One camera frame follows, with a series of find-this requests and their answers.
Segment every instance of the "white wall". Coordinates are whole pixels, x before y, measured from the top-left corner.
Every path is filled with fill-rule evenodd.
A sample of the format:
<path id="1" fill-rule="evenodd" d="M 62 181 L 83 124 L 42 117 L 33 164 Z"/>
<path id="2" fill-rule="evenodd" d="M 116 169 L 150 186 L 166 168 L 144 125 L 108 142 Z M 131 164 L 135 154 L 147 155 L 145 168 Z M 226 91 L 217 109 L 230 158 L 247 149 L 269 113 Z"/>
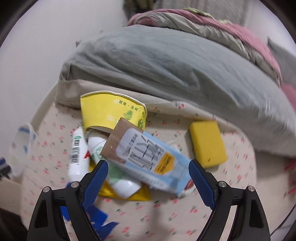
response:
<path id="1" fill-rule="evenodd" d="M 264 43 L 269 36 L 296 56 L 296 44 L 281 21 L 259 0 L 250 0 L 245 27 Z"/>
<path id="2" fill-rule="evenodd" d="M 75 41 L 126 24 L 123 0 L 39 0 L 0 48 L 0 157 L 58 80 Z"/>

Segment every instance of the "gray bed sheet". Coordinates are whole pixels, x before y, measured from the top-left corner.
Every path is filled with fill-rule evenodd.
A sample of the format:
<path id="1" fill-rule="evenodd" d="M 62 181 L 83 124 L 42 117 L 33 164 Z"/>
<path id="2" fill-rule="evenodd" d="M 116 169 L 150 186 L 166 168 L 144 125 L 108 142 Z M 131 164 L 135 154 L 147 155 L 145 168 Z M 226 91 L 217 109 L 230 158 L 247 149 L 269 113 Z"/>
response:
<path id="1" fill-rule="evenodd" d="M 241 128 L 257 150 L 296 156 L 296 114 L 262 70 L 182 31 L 134 25 L 80 44 L 61 80 L 84 79 L 182 100 Z"/>

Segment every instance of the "gray curtain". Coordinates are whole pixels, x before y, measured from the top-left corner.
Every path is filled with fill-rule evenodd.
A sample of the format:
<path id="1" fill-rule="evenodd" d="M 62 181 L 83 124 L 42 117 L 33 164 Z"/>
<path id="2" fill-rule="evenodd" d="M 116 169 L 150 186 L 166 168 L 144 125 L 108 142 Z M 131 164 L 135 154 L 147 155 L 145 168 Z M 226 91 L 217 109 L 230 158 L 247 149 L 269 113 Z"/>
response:
<path id="1" fill-rule="evenodd" d="M 227 19 L 243 26 L 248 6 L 249 0 L 158 0 L 155 9 L 194 7 L 211 14 L 216 19 Z"/>

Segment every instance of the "plastic bottle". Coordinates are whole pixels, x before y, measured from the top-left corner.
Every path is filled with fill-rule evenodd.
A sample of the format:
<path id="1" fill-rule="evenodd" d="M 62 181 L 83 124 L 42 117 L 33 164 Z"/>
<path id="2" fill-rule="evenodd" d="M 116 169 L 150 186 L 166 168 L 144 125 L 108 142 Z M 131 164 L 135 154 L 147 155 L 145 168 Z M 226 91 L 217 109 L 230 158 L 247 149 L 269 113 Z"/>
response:
<path id="1" fill-rule="evenodd" d="M 141 183 L 123 172 L 116 164 L 113 164 L 101 156 L 101 150 L 108 137 L 98 131 L 89 133 L 88 148 L 93 161 L 97 164 L 101 159 L 105 159 L 109 166 L 107 182 L 116 194 L 122 198 L 128 198 L 141 188 Z"/>
<path id="2" fill-rule="evenodd" d="M 71 182 L 78 181 L 89 172 L 89 153 L 87 142 L 84 137 L 83 128 L 79 126 L 73 132 L 72 151 L 68 176 Z"/>

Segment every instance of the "yellow paper bowl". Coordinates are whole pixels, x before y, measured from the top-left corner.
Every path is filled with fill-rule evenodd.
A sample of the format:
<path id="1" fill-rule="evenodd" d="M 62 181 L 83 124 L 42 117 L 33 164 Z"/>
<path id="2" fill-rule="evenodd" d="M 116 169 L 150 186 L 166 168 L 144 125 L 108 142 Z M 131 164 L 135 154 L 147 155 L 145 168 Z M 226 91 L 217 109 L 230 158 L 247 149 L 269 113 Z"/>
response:
<path id="1" fill-rule="evenodd" d="M 95 91 L 82 95 L 80 104 L 85 129 L 93 128 L 111 133 L 121 117 L 140 129 L 145 129 L 145 104 L 127 95 Z"/>

